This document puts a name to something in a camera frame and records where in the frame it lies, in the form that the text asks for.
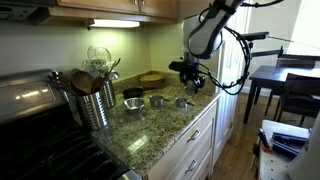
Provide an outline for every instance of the stainless steel stove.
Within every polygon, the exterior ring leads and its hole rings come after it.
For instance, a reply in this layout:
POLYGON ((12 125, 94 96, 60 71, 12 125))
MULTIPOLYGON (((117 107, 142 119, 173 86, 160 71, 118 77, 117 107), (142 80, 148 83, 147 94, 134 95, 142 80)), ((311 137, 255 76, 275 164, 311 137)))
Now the stainless steel stove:
POLYGON ((51 72, 0 77, 0 179, 140 179, 75 122, 51 72))

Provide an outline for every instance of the chair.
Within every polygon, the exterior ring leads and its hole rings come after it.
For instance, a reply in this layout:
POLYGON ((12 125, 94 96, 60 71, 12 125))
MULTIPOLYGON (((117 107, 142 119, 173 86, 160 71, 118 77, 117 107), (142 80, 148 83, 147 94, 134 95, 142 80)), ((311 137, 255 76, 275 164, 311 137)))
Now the chair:
MULTIPOLYGON (((313 69, 315 66, 315 60, 301 60, 301 59, 287 59, 287 58, 278 58, 276 67, 291 67, 291 68, 305 68, 313 69)), ((268 98, 268 103, 264 115, 268 114, 269 106, 271 104, 273 95, 280 95, 282 93, 281 89, 272 89, 268 98)))
POLYGON ((305 116, 316 117, 320 110, 320 100, 312 95, 320 96, 320 78, 308 77, 289 73, 284 83, 285 93, 280 94, 276 115, 280 106, 277 121, 283 111, 302 115, 300 125, 305 116))

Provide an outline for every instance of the dining table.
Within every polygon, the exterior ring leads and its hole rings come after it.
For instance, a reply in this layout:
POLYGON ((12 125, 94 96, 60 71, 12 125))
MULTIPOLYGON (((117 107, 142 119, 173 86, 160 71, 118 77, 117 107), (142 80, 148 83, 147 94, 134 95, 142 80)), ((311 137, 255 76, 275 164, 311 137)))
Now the dining table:
POLYGON ((250 77, 251 86, 249 90, 246 111, 244 114, 243 123, 247 124, 251 107, 256 104, 261 88, 280 88, 286 81, 287 74, 298 74, 311 77, 320 77, 320 68, 306 69, 298 67, 275 67, 275 66, 260 66, 250 77))

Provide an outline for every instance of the light fixture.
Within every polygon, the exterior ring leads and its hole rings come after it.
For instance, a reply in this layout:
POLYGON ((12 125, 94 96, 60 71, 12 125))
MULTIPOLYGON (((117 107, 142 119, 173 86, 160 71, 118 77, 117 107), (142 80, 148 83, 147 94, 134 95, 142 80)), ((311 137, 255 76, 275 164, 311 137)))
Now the light fixture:
POLYGON ((116 28, 132 28, 140 26, 139 22, 109 20, 109 19, 88 19, 87 27, 116 27, 116 28))

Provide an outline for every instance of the wooden floor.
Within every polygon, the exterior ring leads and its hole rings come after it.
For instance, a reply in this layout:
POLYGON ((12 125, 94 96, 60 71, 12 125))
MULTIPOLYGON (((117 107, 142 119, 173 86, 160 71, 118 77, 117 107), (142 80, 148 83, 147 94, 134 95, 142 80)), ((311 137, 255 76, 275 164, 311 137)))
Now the wooden floor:
MULTIPOLYGON (((243 124, 247 98, 247 94, 238 95, 233 133, 215 164, 211 180, 254 179, 254 171, 250 171, 252 146, 257 141, 257 130, 261 127, 262 120, 273 119, 278 99, 273 99, 267 116, 264 116, 267 97, 261 96, 258 103, 252 106, 248 124, 243 124)), ((299 115, 284 112, 281 122, 297 126, 300 118, 299 115)), ((310 128, 313 123, 313 118, 306 118, 302 127, 310 128)))

